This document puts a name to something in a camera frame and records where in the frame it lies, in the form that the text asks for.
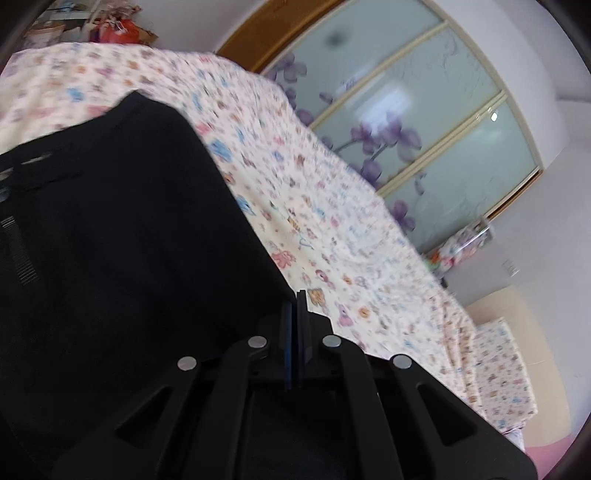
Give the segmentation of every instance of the sliding wardrobe door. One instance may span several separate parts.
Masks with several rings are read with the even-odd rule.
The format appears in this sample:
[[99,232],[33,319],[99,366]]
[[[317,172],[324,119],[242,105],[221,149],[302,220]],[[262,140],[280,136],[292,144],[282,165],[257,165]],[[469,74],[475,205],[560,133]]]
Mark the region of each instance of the sliding wardrobe door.
[[373,162],[381,170],[378,189],[499,93],[470,49],[446,28],[378,74],[314,130],[348,164]]
[[442,20],[418,0],[356,0],[327,15],[266,69],[310,125],[381,62]]
[[537,170],[503,103],[385,201],[417,250],[426,252],[487,214]]

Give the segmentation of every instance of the floral bedsheet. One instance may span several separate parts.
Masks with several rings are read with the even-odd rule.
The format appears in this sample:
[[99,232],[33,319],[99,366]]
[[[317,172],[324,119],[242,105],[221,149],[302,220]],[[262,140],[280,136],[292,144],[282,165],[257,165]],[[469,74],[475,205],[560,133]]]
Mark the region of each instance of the floral bedsheet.
[[187,118],[290,286],[307,291],[310,310],[368,354],[407,353],[485,415],[470,317],[374,189],[267,79],[211,54],[143,46],[23,51],[0,77],[0,153],[98,116],[138,89]]
[[501,432],[524,427],[538,413],[538,405],[525,362],[506,320],[500,318],[478,325],[474,349],[476,377],[488,421]]

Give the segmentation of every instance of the white wall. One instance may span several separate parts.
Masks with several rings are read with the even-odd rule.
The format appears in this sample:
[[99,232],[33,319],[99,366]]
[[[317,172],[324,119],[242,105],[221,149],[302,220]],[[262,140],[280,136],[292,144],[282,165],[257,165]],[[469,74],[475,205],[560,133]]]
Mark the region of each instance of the white wall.
[[159,36],[158,48],[215,51],[265,0],[136,0],[141,27]]
[[591,147],[591,100],[558,102],[566,128],[573,142]]

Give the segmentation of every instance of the shelf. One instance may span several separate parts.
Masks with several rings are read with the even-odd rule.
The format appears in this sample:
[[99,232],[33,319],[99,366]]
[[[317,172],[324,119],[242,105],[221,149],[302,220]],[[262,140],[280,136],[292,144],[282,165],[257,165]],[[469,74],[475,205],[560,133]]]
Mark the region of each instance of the shelf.
[[92,12],[64,12],[51,14],[50,20],[88,20]]

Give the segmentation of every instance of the purple flower print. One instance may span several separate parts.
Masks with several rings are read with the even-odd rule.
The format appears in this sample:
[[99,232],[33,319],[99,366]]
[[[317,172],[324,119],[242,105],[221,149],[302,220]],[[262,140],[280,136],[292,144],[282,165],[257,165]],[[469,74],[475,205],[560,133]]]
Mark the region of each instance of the purple flower print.
[[376,147],[379,147],[380,141],[372,136],[371,126],[361,123],[358,127],[351,129],[351,140],[363,142],[363,153],[371,155]]
[[335,98],[327,92],[320,92],[319,97],[320,97],[320,100],[328,103],[329,105],[335,101]]
[[421,137],[414,128],[402,128],[400,117],[394,112],[386,113],[387,124],[380,128],[379,136],[388,146],[397,146],[398,157],[411,164],[416,159],[415,150],[422,148]]
[[376,147],[379,147],[380,140],[372,135],[372,129],[369,124],[362,122],[358,127],[351,129],[351,140],[335,148],[335,153],[339,153],[350,145],[363,143],[363,152],[367,155],[374,153]]
[[421,180],[426,176],[427,174],[422,170],[414,176],[414,190],[415,192],[417,192],[417,195],[419,196],[425,193],[425,187],[423,187]]
[[111,67],[105,67],[103,69],[96,69],[97,73],[105,76],[106,78],[110,79],[111,75],[113,74],[114,70]]
[[273,67],[271,68],[271,70],[269,70],[266,74],[265,74],[265,78],[269,79],[272,82],[276,82],[277,81],[277,67]]
[[393,112],[386,113],[387,123],[379,129],[379,136],[387,146],[393,147],[400,139],[402,122],[400,117]]
[[283,79],[287,83],[295,83],[298,77],[305,77],[308,73],[306,64],[296,61],[295,57],[292,52],[289,52],[275,64],[275,68],[278,71],[283,70]]
[[294,110],[296,109],[296,95],[296,91],[291,87],[285,90],[285,96]]
[[324,136],[320,139],[320,141],[324,144],[324,146],[326,148],[328,148],[329,150],[332,150],[332,147],[334,146],[332,138]]
[[400,140],[396,147],[400,160],[411,164],[417,159],[416,150],[421,150],[422,147],[421,137],[418,136],[418,132],[414,128],[402,129]]
[[300,119],[300,122],[302,122],[307,127],[314,121],[314,115],[303,108],[300,108],[295,114],[297,115],[297,118]]
[[408,205],[402,200],[396,200],[394,206],[390,209],[390,214],[404,233],[412,232],[416,226],[415,219],[407,216],[407,213]]
[[378,189],[381,185],[378,183],[378,179],[382,174],[382,167],[375,160],[368,158],[363,162],[363,166],[352,164],[351,167],[359,173],[373,188]]

